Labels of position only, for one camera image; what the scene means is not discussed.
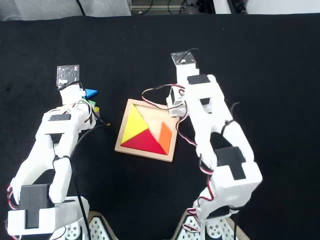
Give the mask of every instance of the wooden frame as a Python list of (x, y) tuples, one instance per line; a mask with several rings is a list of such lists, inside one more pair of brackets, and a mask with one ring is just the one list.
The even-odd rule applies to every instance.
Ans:
[[(152, 115), (154, 116), (155, 119), (162, 119), (163, 121), (165, 121), (166, 125), (170, 128), (170, 130), (172, 131), (172, 136), (171, 136), (168, 155), (121, 146), (121, 140), (124, 135), (125, 127), (127, 124), (127, 118), (129, 116), (130, 107), (132, 104), (134, 104), (138, 110), (143, 109), (143, 112), (145, 114), (149, 114), (150, 116)], [(156, 108), (155, 106), (152, 106), (144, 101), (128, 99), (114, 150), (120, 153), (132, 154), (132, 155), (137, 155), (141, 157), (157, 159), (157, 160), (162, 160), (166, 162), (172, 162), (174, 158), (174, 152), (175, 152), (175, 146), (176, 146), (176, 140), (177, 140), (176, 124), (178, 120), (179, 120), (179, 117), (170, 117), (168, 110)]]

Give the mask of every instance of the black fabric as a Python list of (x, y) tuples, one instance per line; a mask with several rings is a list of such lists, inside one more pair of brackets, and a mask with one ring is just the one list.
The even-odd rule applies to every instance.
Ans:
[[(119, 239), (170, 238), (206, 186), (195, 148), (178, 137), (168, 163), (114, 147), (127, 99), (175, 83), (170, 53), (199, 48), (193, 55), (201, 74), (214, 74), (225, 98), (240, 102), (233, 117), (263, 176), (239, 226), (253, 240), (318, 239), (319, 24), (318, 14), (0, 22), (0, 223), (7, 217), (6, 186), (28, 156), (43, 113), (61, 105), (56, 66), (79, 64), (80, 79), (99, 91), (92, 100), (111, 122), (74, 155), (80, 193)], [(164, 104), (168, 94), (150, 97)], [(194, 135), (188, 121), (181, 131)]]

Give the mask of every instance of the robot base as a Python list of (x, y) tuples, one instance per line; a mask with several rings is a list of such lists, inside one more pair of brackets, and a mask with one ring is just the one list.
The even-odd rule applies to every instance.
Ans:
[[(183, 224), (200, 230), (195, 217), (185, 212), (175, 230), (172, 240), (234, 240), (234, 222), (228, 217), (217, 217), (206, 220), (204, 238), (202, 238), (200, 232), (191, 233), (186, 231), (182, 227)], [(239, 226), (237, 227), (236, 239), (249, 240)]]
[[(84, 236), (84, 232), (78, 224), (67, 225), (54, 232), (54, 235), (50, 239), (54, 240), (87, 240), (88, 238)], [(117, 237), (112, 232), (108, 223), (104, 220), (103, 216), (98, 215), (92, 218), (89, 224), (91, 240), (117, 240)]]

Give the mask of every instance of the wooden tangram puzzle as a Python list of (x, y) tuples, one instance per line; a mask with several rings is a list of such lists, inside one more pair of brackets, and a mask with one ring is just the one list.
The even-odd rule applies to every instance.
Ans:
[(172, 162), (178, 120), (170, 117), (168, 110), (128, 99), (114, 150)]

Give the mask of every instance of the green piece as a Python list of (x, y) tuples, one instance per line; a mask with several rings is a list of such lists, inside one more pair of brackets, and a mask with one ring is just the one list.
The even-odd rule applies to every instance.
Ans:
[(96, 106), (96, 102), (95, 101), (91, 101), (91, 100), (88, 100), (89, 103), (92, 105), (92, 107), (95, 107)]

